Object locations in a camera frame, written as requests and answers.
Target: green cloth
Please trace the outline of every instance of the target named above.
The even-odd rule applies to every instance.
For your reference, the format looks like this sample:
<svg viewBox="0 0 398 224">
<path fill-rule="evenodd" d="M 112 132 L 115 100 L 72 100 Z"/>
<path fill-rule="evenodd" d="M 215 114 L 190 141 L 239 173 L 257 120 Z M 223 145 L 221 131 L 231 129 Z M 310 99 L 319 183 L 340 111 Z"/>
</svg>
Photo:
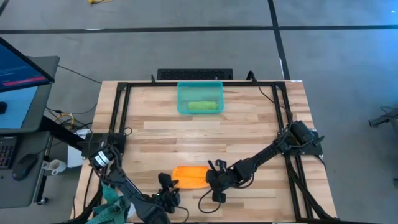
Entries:
<svg viewBox="0 0 398 224">
<path fill-rule="evenodd" d="M 194 101 L 188 103 L 190 110 L 217 110 L 218 103 L 214 101 Z"/>
<path fill-rule="evenodd" d="M 102 182 L 101 185 L 106 204 L 93 208 L 98 215 L 86 224 L 125 224 L 130 202 L 122 196 L 119 197 L 111 187 Z"/>
</svg>

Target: concrete floor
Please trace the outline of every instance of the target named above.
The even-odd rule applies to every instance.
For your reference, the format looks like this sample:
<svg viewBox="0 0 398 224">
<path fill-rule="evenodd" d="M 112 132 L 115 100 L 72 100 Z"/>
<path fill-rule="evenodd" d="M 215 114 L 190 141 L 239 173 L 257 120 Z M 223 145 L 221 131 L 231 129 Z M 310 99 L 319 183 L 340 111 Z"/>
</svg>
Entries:
<svg viewBox="0 0 398 224">
<path fill-rule="evenodd" d="M 380 0 L 274 0 L 281 26 L 397 24 L 394 2 Z M 5 29 L 84 29 L 171 26 L 271 26 L 267 1 L 10 1 Z M 397 141 L 389 125 L 371 129 L 379 106 L 398 105 L 398 30 L 283 31 L 291 79 L 303 80 L 315 126 L 325 135 L 327 174 L 338 216 L 396 223 Z M 272 31 L 123 34 L 2 35 L 26 55 L 59 55 L 60 64 L 97 80 L 148 80 L 158 68 L 233 68 L 281 79 Z M 100 86 L 58 69 L 48 106 L 85 111 Z M 93 112 L 77 115 L 90 122 Z M 53 156 L 65 158 L 65 145 Z M 1 223 L 67 220 L 79 169 L 49 178 L 44 206 L 0 210 Z M 60 191 L 62 184 L 66 191 Z"/>
</svg>

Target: keyboard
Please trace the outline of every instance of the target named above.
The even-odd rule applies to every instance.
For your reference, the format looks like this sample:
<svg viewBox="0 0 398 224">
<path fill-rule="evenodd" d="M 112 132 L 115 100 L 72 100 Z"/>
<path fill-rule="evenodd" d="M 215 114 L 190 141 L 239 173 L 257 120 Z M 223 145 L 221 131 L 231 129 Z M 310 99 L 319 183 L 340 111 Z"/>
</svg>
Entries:
<svg viewBox="0 0 398 224">
<path fill-rule="evenodd" d="M 11 169 L 16 155 L 16 136 L 0 136 L 0 169 Z"/>
<path fill-rule="evenodd" d="M 158 69 L 158 80 L 232 80 L 232 69 Z"/>
</svg>

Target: orange object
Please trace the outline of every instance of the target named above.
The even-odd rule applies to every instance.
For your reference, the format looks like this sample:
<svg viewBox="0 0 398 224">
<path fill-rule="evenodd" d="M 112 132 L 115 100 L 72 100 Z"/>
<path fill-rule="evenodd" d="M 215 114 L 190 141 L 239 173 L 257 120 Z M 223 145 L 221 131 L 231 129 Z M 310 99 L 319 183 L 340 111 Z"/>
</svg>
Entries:
<svg viewBox="0 0 398 224">
<path fill-rule="evenodd" d="M 206 173 L 208 166 L 178 166 L 173 170 L 172 180 L 178 180 L 176 187 L 181 189 L 200 189 L 208 187 Z"/>
</svg>

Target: computer mouse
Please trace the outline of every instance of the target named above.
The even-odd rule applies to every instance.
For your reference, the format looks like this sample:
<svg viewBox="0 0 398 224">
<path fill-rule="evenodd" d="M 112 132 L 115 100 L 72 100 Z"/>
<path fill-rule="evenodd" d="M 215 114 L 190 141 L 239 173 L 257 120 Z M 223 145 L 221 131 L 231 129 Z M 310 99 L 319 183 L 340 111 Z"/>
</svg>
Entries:
<svg viewBox="0 0 398 224">
<path fill-rule="evenodd" d="M 12 178 L 16 181 L 24 180 L 37 162 L 37 155 L 26 154 L 12 168 Z"/>
</svg>

